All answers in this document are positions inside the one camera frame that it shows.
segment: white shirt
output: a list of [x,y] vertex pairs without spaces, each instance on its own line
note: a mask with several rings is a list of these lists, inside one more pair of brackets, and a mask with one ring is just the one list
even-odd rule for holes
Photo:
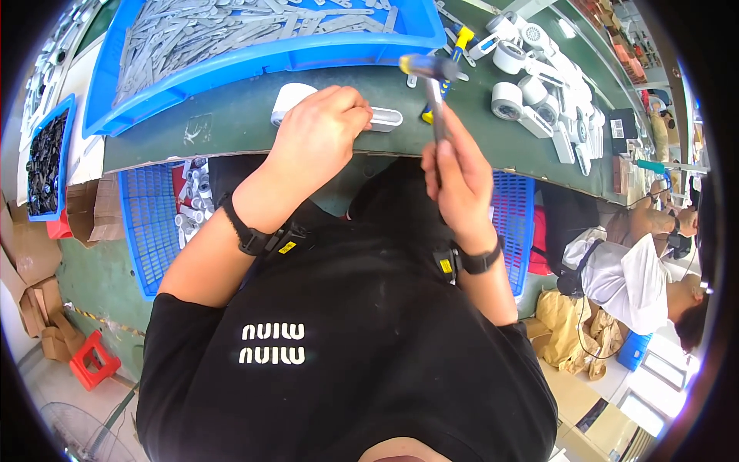
[[[602,228],[580,234],[565,248],[562,263],[575,269],[596,239],[606,239]],[[670,272],[657,256],[651,234],[632,248],[602,242],[582,272],[587,298],[626,324],[639,335],[647,335],[667,323],[667,282]]]

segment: black wristband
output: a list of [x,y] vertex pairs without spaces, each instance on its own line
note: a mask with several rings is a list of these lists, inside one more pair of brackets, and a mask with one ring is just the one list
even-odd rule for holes
[[221,200],[218,201],[218,205],[223,207],[228,221],[231,222],[234,230],[236,230],[236,235],[239,237],[239,250],[252,257],[259,255],[270,241],[272,234],[265,234],[257,231],[255,228],[246,226],[239,216],[236,215],[234,199],[231,194],[224,194]]
[[500,237],[498,237],[498,242],[492,252],[486,252],[481,255],[468,255],[461,248],[459,252],[462,268],[465,271],[470,274],[482,274],[489,270],[493,263],[500,258],[503,248],[500,246]]

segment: hair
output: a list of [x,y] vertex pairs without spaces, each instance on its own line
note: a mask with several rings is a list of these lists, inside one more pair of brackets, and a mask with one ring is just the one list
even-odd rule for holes
[[703,339],[703,327],[706,324],[706,311],[708,309],[708,294],[696,305],[685,310],[680,319],[675,323],[675,332],[680,337],[680,346],[685,353],[690,353]]

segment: tattoo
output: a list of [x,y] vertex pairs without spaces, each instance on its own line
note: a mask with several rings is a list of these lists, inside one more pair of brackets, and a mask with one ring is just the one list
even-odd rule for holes
[[651,234],[671,233],[675,229],[675,218],[661,210],[648,208],[644,210],[644,216],[651,225]]

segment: workbench mat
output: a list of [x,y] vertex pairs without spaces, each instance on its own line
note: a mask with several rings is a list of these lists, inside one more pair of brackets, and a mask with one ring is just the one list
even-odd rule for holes
[[[462,0],[450,0],[445,8],[473,30],[479,33],[485,30],[488,13]],[[565,38],[557,24],[558,19],[559,16],[551,10],[543,10],[531,20],[541,25],[560,44],[561,50],[574,58],[615,107],[631,107],[628,95],[595,51],[580,37]],[[605,133],[603,158],[593,161],[590,175],[585,177],[576,164],[559,163],[551,140],[537,139],[520,124],[499,119],[491,112],[493,85],[499,81],[516,83],[521,76],[505,74],[488,59],[479,60],[474,69],[465,62],[460,63],[460,67],[470,80],[454,83],[447,103],[459,115],[494,168],[544,178],[624,203],[625,197],[612,192],[612,154],[608,133]],[[423,85],[408,88],[406,76],[399,69],[345,67],[276,72],[200,93],[117,137],[109,138],[103,170],[127,169],[171,157],[266,152],[272,146],[277,131],[269,122],[274,101],[279,88],[290,82],[316,88],[331,84],[354,86],[373,106],[396,109],[403,114],[403,124],[389,134],[361,134],[355,143],[358,152],[420,155],[423,146],[433,138],[431,126],[420,120],[420,112],[426,105]],[[607,111],[598,98],[594,102]]]

